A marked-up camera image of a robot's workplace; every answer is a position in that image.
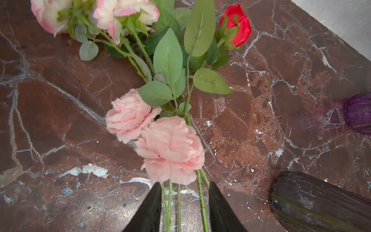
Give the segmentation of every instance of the white and pink rose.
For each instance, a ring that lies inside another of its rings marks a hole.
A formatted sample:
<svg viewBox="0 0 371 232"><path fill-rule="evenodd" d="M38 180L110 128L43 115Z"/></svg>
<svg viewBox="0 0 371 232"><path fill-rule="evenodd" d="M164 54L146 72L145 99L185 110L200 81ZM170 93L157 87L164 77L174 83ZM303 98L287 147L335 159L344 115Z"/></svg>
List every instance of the white and pink rose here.
<svg viewBox="0 0 371 232"><path fill-rule="evenodd" d="M67 30L68 20L58 22L57 18L59 11L68 9L71 5L72 0L31 0L31 10L39 24L54 36Z"/></svg>
<svg viewBox="0 0 371 232"><path fill-rule="evenodd" d="M98 20L97 27L107 30L116 44L120 43L122 24L116 17L141 12L139 20L145 25L157 22L160 12L150 0L97 0L93 17Z"/></svg>

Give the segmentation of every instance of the bouquet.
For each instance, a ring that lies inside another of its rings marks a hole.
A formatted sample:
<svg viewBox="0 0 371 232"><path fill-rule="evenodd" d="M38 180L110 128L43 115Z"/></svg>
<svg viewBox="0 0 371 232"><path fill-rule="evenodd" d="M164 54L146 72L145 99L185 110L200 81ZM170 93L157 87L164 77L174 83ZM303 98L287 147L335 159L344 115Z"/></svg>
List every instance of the bouquet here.
<svg viewBox="0 0 371 232"><path fill-rule="evenodd" d="M40 25L54 36L69 33L81 42L81 60L94 59L103 43L117 58L128 59L144 85L112 102L109 132L132 142L144 158L152 183L160 182L166 231L171 226L173 183L197 180L204 229L208 231L202 179L205 152L189 110L194 87L211 94L232 90L218 74L231 50L247 41L250 23L240 4L229 6L216 27L214 0L196 0L193 9L174 8L175 0L31 0ZM168 181L166 204L163 183ZM178 231L181 215L178 210Z"/></svg>

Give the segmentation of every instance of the pink carnation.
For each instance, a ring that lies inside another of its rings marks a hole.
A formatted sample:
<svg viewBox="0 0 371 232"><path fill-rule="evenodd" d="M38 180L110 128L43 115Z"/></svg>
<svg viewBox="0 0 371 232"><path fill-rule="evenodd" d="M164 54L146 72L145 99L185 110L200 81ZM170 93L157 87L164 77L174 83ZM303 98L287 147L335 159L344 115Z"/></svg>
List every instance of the pink carnation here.
<svg viewBox="0 0 371 232"><path fill-rule="evenodd" d="M160 107L151 107L145 103L136 89L117 98L112 106L113 109L106 115L107 129L125 144L137 139L142 129L161 112Z"/></svg>
<svg viewBox="0 0 371 232"><path fill-rule="evenodd" d="M194 170L202 168L205 152L194 128L184 119L161 118L142 131L136 152L144 158L152 183L170 179L188 185L196 180Z"/></svg>

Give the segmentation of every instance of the pink flower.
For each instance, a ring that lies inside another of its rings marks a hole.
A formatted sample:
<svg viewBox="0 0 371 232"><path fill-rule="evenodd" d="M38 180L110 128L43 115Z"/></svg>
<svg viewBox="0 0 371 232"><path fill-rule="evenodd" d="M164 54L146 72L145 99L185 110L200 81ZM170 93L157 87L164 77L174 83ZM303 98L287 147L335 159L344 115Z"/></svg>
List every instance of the pink flower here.
<svg viewBox="0 0 371 232"><path fill-rule="evenodd" d="M116 17L141 12L139 20L145 25L157 22L160 12L150 0L97 0L93 17L98 20L97 27L108 30L115 43L120 43L122 24Z"/></svg>
<svg viewBox="0 0 371 232"><path fill-rule="evenodd" d="M128 143L137 139L142 129L160 114L160 107L151 107L140 97L138 90L131 89L112 102L113 109L106 115L107 129L116 133L119 141Z"/></svg>
<svg viewBox="0 0 371 232"><path fill-rule="evenodd" d="M205 152L196 131L184 119L161 118L142 131L136 152L144 158L152 183L170 179L188 185L196 180L194 170L202 168Z"/></svg>
<svg viewBox="0 0 371 232"><path fill-rule="evenodd" d="M31 10L40 25L56 36L67 29L68 20L57 22L58 11L71 7L72 0L31 0Z"/></svg>

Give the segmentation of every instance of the red rose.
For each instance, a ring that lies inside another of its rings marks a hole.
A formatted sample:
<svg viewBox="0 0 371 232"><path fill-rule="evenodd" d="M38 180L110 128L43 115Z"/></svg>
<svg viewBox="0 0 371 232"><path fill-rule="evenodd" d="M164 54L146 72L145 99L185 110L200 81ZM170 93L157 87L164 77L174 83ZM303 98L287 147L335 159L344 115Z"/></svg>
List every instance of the red rose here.
<svg viewBox="0 0 371 232"><path fill-rule="evenodd" d="M229 6L226 11L224 12L225 15L228 16L228 23L227 28L237 27L238 24L234 21L234 17L238 16L238 22L240 24L240 30L238 31L237 35L234 37L234 40L231 44L235 45L236 47L241 46L244 42L247 41L251 34L251 27L250 22L247 19L246 15L243 13L241 5L236 4L233 6ZM225 16L223 15L219 22L219 27L224 21Z"/></svg>

